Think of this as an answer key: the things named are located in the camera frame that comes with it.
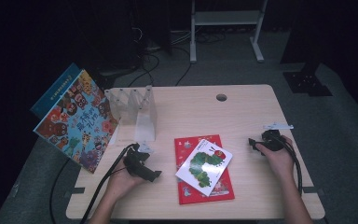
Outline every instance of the blue book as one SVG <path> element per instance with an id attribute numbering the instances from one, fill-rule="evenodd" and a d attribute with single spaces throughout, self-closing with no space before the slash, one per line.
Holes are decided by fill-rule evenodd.
<path id="1" fill-rule="evenodd" d="M 118 119 L 88 72 L 74 63 L 31 108 L 41 121 L 34 132 L 94 173 Z"/>

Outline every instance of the wooden table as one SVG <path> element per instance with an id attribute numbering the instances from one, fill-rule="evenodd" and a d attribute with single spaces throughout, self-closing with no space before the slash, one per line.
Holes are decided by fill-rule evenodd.
<path id="1" fill-rule="evenodd" d="M 282 218 L 281 193 L 268 161 L 248 145 L 248 138 L 261 139 L 263 125 L 287 123 L 273 89 L 268 85 L 154 87 L 158 113 L 157 138 L 148 145 L 155 150 L 146 161 L 162 174 L 155 182 L 144 183 L 120 201 L 112 217 L 123 219 L 269 219 Z M 218 101 L 216 96 L 227 99 Z M 81 170 L 66 215 L 82 218 L 100 180 L 121 150 L 134 143 L 133 125 L 120 126 L 115 143 L 110 143 L 92 175 Z M 296 141 L 290 130 L 281 133 Z M 213 203 L 179 205 L 173 139 L 220 134 L 223 148 L 233 154 L 228 166 L 235 199 Z M 303 186 L 313 187 L 299 152 Z M 100 201 L 101 189 L 91 212 Z M 324 217 L 316 192 L 302 196 L 313 219 Z"/>

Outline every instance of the children's book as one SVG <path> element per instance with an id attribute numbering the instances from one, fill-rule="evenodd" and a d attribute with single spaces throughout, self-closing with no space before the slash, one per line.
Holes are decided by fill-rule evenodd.
<path id="1" fill-rule="evenodd" d="M 179 204 L 235 198 L 227 168 L 232 154 L 218 134 L 176 138 L 174 145 Z"/>
<path id="2" fill-rule="evenodd" d="M 72 63 L 31 108 L 41 121 L 34 132 L 91 173 L 118 121 L 88 72 Z"/>

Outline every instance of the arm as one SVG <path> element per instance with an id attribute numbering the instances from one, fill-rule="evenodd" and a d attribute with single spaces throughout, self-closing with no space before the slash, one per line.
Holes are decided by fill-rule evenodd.
<path id="1" fill-rule="evenodd" d="M 284 137 L 286 142 L 292 145 L 292 140 Z M 269 165 L 277 176 L 281 191 L 284 218 L 287 223 L 312 223 L 310 214 L 298 193 L 295 179 L 293 178 L 294 163 L 286 149 L 271 151 L 261 144 L 256 147 L 266 155 Z"/>
<path id="2" fill-rule="evenodd" d="M 131 176 L 127 172 L 123 160 L 117 164 L 115 171 L 117 172 L 109 177 L 106 191 L 89 221 L 90 224 L 109 223 L 117 201 L 126 196 L 133 188 L 144 182 L 141 177 Z"/>

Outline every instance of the dark floor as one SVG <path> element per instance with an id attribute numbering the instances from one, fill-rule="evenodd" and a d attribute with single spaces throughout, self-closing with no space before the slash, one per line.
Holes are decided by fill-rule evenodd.
<path id="1" fill-rule="evenodd" d="M 269 84 L 287 121 L 295 126 L 293 136 L 329 223 L 358 223 L 358 105 L 339 76 L 324 64 L 319 66 L 316 76 L 332 96 L 292 93 L 282 73 L 298 71 L 303 64 L 280 64 L 289 33 L 261 34 L 259 43 L 266 59 L 264 63 L 255 60 L 249 35 L 227 35 L 225 40 L 212 45 L 198 45 L 198 62 L 190 68 L 188 55 L 181 49 L 174 49 L 172 56 L 163 51 L 153 53 L 155 57 L 145 57 L 146 69 L 153 68 L 159 60 L 150 72 L 151 77 L 146 74 L 136 79 L 144 72 L 139 69 L 119 77 L 115 87 L 145 86 L 151 82 L 154 86 L 174 86 L 178 80 L 181 80 L 179 86 Z M 189 49 L 188 43 L 177 47 Z M 0 210 L 0 223 L 51 223 L 49 195 L 64 164 L 65 157 L 60 152 L 38 139 L 18 177 L 16 192 L 9 195 Z M 68 193 L 73 190 L 79 169 L 70 162 L 58 178 L 51 204 L 57 223 L 79 222 L 65 215 Z M 282 220 L 258 223 L 282 223 Z M 315 220 L 315 223 L 326 221 Z"/>

